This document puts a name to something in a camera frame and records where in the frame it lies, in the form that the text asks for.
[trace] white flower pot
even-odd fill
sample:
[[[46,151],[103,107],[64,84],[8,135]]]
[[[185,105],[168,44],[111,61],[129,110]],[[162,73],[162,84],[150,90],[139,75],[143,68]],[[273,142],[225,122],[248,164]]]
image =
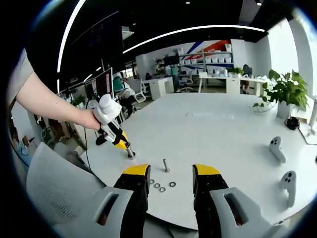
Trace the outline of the white flower pot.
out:
[[[279,102],[277,108],[277,117],[284,120],[288,119],[291,116],[292,110],[294,108],[293,104],[286,105],[286,102]]]

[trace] desk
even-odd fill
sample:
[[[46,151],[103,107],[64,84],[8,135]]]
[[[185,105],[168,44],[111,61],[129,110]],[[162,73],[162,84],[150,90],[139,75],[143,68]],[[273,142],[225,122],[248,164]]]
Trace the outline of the desk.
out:
[[[164,96],[166,93],[174,92],[174,84],[172,77],[150,79],[142,82],[144,84],[148,83],[150,85],[150,91],[153,100],[156,100]]]
[[[272,83],[269,79],[264,80],[264,79],[256,79],[256,78],[245,78],[245,77],[215,77],[211,75],[207,76],[199,76],[199,89],[198,92],[201,92],[202,89],[202,82],[203,79],[226,79],[226,93],[230,95],[239,95],[240,94],[240,81],[245,80],[245,81],[250,81],[250,82],[256,82],[256,96],[260,96],[261,93],[261,85],[263,83]]]
[[[179,226],[197,229],[193,208],[194,163],[213,166],[229,187],[237,187],[262,209],[274,224],[304,207],[317,192],[317,146],[307,145],[299,131],[289,130],[276,118],[277,107],[267,113],[254,113],[249,106],[261,102],[254,95],[218,93],[168,94],[149,104],[122,124],[134,160],[111,143],[88,150],[93,172],[113,186],[129,166],[148,163],[151,178],[166,188],[150,185],[148,213]],[[268,145],[281,136],[288,157],[281,165]],[[164,172],[163,159],[171,169]],[[278,183],[289,170],[297,173],[295,205],[287,208],[285,190]],[[170,182],[176,187],[169,187]]]

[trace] white vr controller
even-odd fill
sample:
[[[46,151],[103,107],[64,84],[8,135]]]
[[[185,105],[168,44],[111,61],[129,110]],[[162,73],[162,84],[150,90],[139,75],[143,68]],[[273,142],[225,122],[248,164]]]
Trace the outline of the white vr controller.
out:
[[[296,173],[295,171],[289,171],[282,177],[279,182],[279,186],[282,189],[286,189],[288,192],[288,207],[294,206],[296,195]]]
[[[285,164],[287,158],[282,150],[281,144],[282,138],[279,136],[274,137],[269,144],[269,149],[281,163]]]

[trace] metal washer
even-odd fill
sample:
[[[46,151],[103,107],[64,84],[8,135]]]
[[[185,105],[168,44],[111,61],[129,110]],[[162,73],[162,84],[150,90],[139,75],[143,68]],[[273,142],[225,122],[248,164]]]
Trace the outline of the metal washer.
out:
[[[169,183],[169,186],[175,187],[175,186],[176,186],[176,183],[175,183],[175,182],[170,182],[170,183]]]

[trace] black ceiling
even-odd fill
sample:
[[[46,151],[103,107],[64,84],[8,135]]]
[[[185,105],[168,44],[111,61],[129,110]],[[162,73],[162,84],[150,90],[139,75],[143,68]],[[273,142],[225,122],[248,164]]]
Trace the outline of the black ceiling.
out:
[[[81,35],[110,14],[115,13],[115,18],[106,19],[104,26],[128,26],[134,32],[123,41],[123,48],[116,53],[117,59],[128,62],[137,55],[187,42],[216,39],[245,39],[256,42],[266,33],[214,28],[173,34],[126,54],[119,53],[152,37],[194,26],[243,24],[268,30],[290,12],[289,6],[279,0],[263,0],[261,7],[256,6],[254,0],[191,0],[190,4],[186,4],[186,0],[86,0],[69,32],[61,72],[57,75],[60,43],[77,2],[78,0],[55,1],[35,24],[27,44],[28,56],[36,73],[54,92],[58,78],[61,79],[62,90],[73,77],[84,80],[100,66],[101,57],[107,60],[107,55],[101,52],[103,48],[93,52],[85,50],[87,46],[81,45],[85,34]],[[115,39],[111,32],[107,33],[103,36],[105,39]]]

